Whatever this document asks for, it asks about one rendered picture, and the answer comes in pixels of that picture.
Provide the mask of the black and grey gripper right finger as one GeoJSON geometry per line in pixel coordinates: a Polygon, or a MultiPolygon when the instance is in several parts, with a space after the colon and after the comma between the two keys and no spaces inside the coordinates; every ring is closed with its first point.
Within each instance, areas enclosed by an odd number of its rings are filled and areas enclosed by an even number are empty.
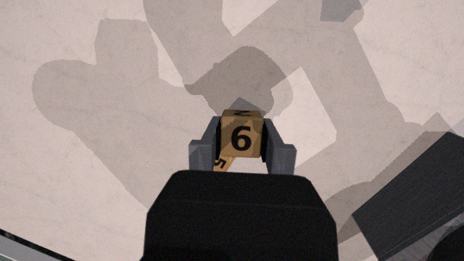
{"type": "Polygon", "coordinates": [[[270,118],[263,120],[260,154],[268,174],[293,175],[297,149],[293,144],[283,142],[270,118]]]}

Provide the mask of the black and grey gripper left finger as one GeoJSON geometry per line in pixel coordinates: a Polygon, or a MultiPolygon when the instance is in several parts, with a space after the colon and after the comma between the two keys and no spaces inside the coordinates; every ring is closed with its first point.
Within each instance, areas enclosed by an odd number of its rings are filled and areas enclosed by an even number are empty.
{"type": "Polygon", "coordinates": [[[220,116],[213,116],[201,140],[191,140],[188,145],[189,170],[213,171],[219,160],[221,142],[220,116]]]}

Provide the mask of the brown number cube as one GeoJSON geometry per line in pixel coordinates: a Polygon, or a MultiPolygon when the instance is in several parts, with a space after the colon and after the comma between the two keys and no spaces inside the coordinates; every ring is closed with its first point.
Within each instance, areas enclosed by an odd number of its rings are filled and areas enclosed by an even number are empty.
{"type": "Polygon", "coordinates": [[[215,160],[213,171],[225,172],[229,165],[232,163],[234,157],[222,157],[219,156],[219,160],[215,160]]]}
{"type": "Polygon", "coordinates": [[[259,111],[225,109],[220,122],[222,157],[261,157],[264,120],[259,111]]]}

